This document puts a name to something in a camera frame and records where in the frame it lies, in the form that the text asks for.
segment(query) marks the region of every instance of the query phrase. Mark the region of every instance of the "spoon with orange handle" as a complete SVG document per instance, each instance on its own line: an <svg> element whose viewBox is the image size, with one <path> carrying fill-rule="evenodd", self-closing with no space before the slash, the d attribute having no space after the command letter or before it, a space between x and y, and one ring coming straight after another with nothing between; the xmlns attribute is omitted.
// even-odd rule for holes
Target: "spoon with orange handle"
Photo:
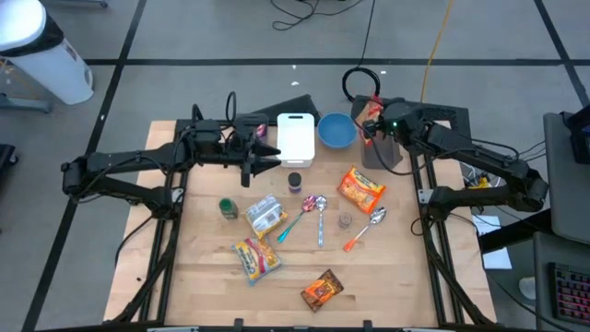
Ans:
<svg viewBox="0 0 590 332"><path fill-rule="evenodd" d="M371 219L369 221L369 224L365 226L365 228L363 228L362 231L360 231L359 235L355 236L354 239L348 241L348 243L344 245L344 251L349 252L352 249L352 247L357 243L362 234L364 234L371 227L371 225L376 225L380 223L385 218L386 214L387 210L385 210L385 207L376 208L371 213Z"/></svg>

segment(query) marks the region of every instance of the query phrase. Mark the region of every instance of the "computer monitor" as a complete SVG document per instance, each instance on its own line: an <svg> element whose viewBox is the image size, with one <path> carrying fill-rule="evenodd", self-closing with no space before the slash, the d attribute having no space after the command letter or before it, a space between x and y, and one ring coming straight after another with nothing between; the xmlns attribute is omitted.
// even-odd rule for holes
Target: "computer monitor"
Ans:
<svg viewBox="0 0 590 332"><path fill-rule="evenodd" d="M563 119L572 132L571 141L575 161L590 164L590 105L569 117L564 115Z"/></svg>

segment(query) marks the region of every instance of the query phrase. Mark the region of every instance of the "blue bowl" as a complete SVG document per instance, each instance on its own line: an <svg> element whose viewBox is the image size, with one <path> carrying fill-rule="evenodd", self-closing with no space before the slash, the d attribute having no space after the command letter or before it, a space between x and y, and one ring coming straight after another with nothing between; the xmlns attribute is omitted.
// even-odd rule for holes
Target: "blue bowl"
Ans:
<svg viewBox="0 0 590 332"><path fill-rule="evenodd" d="M329 148L346 148L357 138L357 128L350 116L329 113L317 125L320 140Z"/></svg>

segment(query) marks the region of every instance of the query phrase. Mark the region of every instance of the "gray floor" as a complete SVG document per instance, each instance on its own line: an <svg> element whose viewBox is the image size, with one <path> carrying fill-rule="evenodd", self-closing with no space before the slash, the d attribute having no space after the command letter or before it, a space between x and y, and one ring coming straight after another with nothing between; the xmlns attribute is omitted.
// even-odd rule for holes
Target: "gray floor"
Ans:
<svg viewBox="0 0 590 332"><path fill-rule="evenodd" d="M300 8L288 0L277 0ZM45 1L49 13L85 58L116 59L137 0L112 0L111 7ZM571 58L590 58L590 23L585 0L544 3ZM377 0L368 42L369 58L427 58L443 19L445 3ZM342 4L323 1L320 9ZM271 29L289 19L260 0L147 0L130 59L346 58L362 51L371 2L337 17L316 17L293 30ZM533 1L457 0L442 37L438 58L559 59ZM99 150L142 148L154 120L187 117L197 102L206 117L220 118L227 93L235 90L239 112L247 113L301 94L313 96L323 113L349 112L340 90L346 65L215 65L124 68L102 133ZM423 66L376 65L385 97L419 98ZM83 154L114 67L93 66L95 95L77 106L56 104L50 115L2 111L0 142L14 144L20 164L0 191L0 330L19 330L65 209L62 162ZM590 68L576 68L590 85ZM8 94L28 93L12 79L0 81ZM351 90L370 93L364 77ZM42 88L37 93L51 98ZM543 139L542 114L575 112L581 104L563 66L435 66L427 101L469 108L473 135L520 150ZM532 164L547 175L545 161ZM124 178L134 180L135 174ZM104 198L80 206L65 244L37 328L98 324L112 281L113 255L121 241L128 206ZM494 208L502 224L514 222ZM510 248L514 270L491 275L515 291L532 275L532 245ZM535 319L493 283L500 322L534 327Z"/></svg>

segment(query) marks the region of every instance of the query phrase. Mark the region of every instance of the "yellow cable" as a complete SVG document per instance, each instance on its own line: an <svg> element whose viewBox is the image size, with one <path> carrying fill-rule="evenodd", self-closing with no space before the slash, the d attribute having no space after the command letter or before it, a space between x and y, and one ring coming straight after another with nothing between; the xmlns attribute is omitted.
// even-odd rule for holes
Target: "yellow cable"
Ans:
<svg viewBox="0 0 590 332"><path fill-rule="evenodd" d="M444 14L444 19L442 20L442 27L439 30L439 35L436 37L436 42L434 43L434 47L432 48L431 57L428 59L428 63L426 64L426 69L424 69L424 79L422 80L422 92L420 93L420 102L424 101L424 91L426 90L426 83L428 82L428 71L431 68L432 59L436 54L436 49L439 48L439 42L441 41L441 36L443 35L444 28L446 27L446 21L449 20L449 15L451 14L451 7L453 7L454 0L449 0L449 5L446 7L446 13Z"/></svg>
<svg viewBox="0 0 590 332"><path fill-rule="evenodd" d="M6 67L6 60L0 60L0 68L2 68L4 70L4 68ZM19 75L15 74L15 73L10 73L9 74L11 77L15 78L18 82L20 82L20 84L22 84L23 86L25 86L25 88L27 88L30 92L30 94L32 95L32 98L34 100L38 100L39 97L37 96L37 93L35 93L35 89L22 77L20 77Z"/></svg>

